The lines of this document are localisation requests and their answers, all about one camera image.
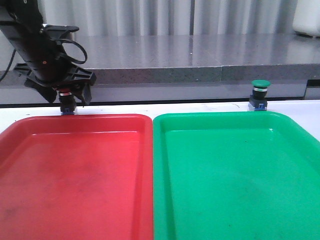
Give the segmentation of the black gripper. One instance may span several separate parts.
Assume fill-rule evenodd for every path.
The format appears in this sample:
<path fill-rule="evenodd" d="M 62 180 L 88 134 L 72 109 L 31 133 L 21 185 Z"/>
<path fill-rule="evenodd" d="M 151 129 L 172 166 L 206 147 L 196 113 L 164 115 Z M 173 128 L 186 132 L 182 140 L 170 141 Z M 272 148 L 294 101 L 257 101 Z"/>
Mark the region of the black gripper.
<path fill-rule="evenodd" d="M 36 91 L 50 104 L 61 89 L 70 90 L 84 105 L 92 100 L 91 86 L 96 75 L 80 67 L 86 62 L 67 54 L 64 44 L 77 46 L 87 58 L 86 50 L 69 34 L 77 32 L 77 26 L 42 25 L 32 31 L 22 24 L 13 26 L 13 47 L 23 59 L 14 70 L 26 77 L 26 86 Z"/>

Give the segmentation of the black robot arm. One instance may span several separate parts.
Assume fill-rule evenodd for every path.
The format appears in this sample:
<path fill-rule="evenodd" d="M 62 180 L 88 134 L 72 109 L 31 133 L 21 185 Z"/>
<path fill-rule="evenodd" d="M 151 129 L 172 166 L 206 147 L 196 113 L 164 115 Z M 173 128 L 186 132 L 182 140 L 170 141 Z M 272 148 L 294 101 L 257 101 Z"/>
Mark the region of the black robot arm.
<path fill-rule="evenodd" d="M 26 87 L 49 103 L 71 96 L 90 104 L 97 78 L 80 67 L 88 55 L 70 37 L 77 26 L 45 24 L 36 0 L 2 0 L 0 30 L 24 61 L 14 69 L 25 76 Z"/>

